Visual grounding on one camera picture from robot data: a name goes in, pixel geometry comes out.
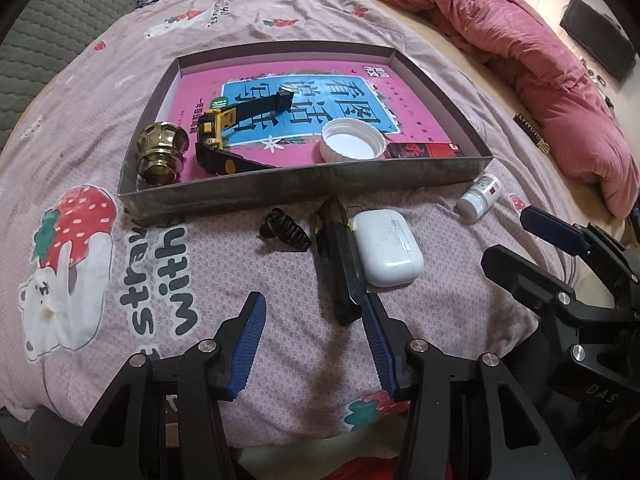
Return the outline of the pink Chinese workbook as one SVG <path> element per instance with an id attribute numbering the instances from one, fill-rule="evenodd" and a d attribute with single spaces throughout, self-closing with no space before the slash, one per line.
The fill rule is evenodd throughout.
<path id="1" fill-rule="evenodd" d="M 280 87 L 294 91 L 291 109 L 244 120 L 224 132 L 224 148 L 275 167 L 320 164 L 318 144 L 332 119 L 352 118 L 383 133 L 387 143 L 453 143 L 461 136 L 437 118 L 407 76 L 391 62 L 274 61 L 183 70 L 168 93 L 168 122 L 191 139 L 198 118 L 212 107 L 264 98 Z"/>

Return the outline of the red black lighter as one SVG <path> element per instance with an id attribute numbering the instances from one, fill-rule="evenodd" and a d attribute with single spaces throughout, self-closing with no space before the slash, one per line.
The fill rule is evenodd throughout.
<path id="1" fill-rule="evenodd" d="M 457 158 L 463 153 L 453 143 L 390 143 L 387 158 Z"/>

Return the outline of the white plastic jar lid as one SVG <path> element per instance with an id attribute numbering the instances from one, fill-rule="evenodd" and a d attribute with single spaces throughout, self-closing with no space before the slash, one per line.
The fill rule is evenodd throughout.
<path id="1" fill-rule="evenodd" d="M 323 126 L 319 150 L 325 162 L 375 160 L 383 156 L 386 139 L 366 122 L 337 118 Z"/>

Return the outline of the black folding knife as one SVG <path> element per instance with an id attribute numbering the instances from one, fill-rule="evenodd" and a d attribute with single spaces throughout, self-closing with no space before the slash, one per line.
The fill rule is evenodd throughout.
<path id="1" fill-rule="evenodd" d="M 317 211 L 316 245 L 330 281 L 333 314 L 346 326 L 361 318 L 367 285 L 349 218 L 342 202 L 328 198 Z"/>

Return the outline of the black gold label box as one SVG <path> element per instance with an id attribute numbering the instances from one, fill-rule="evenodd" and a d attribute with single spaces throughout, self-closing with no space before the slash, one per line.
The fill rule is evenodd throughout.
<path id="1" fill-rule="evenodd" d="M 513 120 L 523 130 L 529 140 L 531 140 L 533 144 L 535 144 L 536 148 L 541 151 L 542 154 L 550 154 L 549 144 L 522 114 L 516 113 L 513 117 Z"/>

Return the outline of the grey quilted headboard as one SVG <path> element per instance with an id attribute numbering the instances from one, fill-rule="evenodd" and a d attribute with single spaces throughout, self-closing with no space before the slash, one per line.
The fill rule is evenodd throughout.
<path id="1" fill-rule="evenodd" d="M 28 0 L 1 40 L 1 142 L 38 93 L 137 0 Z"/>

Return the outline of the brass door knob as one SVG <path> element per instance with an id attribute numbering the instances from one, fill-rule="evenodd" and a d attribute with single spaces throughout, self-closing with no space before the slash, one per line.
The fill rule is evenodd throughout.
<path id="1" fill-rule="evenodd" d="M 136 140 L 138 176 L 152 186 L 173 184 L 182 173 L 189 145 L 186 130 L 172 122 L 143 128 Z"/>

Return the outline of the small white pill bottle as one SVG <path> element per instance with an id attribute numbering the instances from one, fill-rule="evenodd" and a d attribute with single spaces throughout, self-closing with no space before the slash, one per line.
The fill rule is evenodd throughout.
<path id="1" fill-rule="evenodd" d="M 501 192 L 501 182 L 493 174 L 481 174 L 457 201 L 457 211 L 466 221 L 475 223 L 491 209 Z"/>

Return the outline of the white earbuds case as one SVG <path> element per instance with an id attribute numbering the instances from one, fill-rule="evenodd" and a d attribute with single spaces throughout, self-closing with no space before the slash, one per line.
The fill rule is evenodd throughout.
<path id="1" fill-rule="evenodd" d="M 393 288 L 415 281 L 424 258 L 406 219 L 396 210 L 361 211 L 350 222 L 367 282 Z"/>

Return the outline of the pink rolled quilt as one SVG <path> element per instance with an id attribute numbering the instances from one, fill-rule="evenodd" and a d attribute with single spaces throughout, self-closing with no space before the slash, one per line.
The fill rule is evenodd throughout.
<path id="1" fill-rule="evenodd" d="M 524 0 L 383 0 L 422 13 L 514 90 L 564 176 L 600 185 L 616 218 L 631 213 L 639 167 L 596 84 Z"/>

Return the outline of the pink strawberry print blanket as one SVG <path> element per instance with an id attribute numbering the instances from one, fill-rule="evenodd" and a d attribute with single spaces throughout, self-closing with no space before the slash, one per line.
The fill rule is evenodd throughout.
<path id="1" fill-rule="evenodd" d="M 310 252 L 257 234 L 261 211 L 137 226 L 117 199 L 143 107 L 180 55 L 273 40 L 347 40 L 406 52 L 491 150 L 498 202 L 476 223 L 460 185 L 349 197 L 393 208 L 425 258 L 387 312 L 455 356 L 508 353 L 537 320 L 480 267 L 501 244 L 575 284 L 578 265 L 526 233 L 514 200 L 561 218 L 566 189 L 512 119 L 454 64 L 368 0 L 167 0 L 120 18 L 29 107 L 1 154 L 1 404 L 21 420 L 44 406 L 73 424 L 130 354 L 174 356 L 212 336 L 250 292 L 268 320 L 246 389 L 224 404 L 230 444 L 327 438 L 398 411 L 360 324 L 338 326 Z"/>

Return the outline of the wall television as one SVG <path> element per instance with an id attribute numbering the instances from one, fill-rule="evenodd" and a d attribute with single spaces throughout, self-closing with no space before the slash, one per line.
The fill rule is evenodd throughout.
<path id="1" fill-rule="evenodd" d="M 618 82 L 636 66 L 632 43 L 613 21 L 582 0 L 568 2 L 560 27 Z"/>

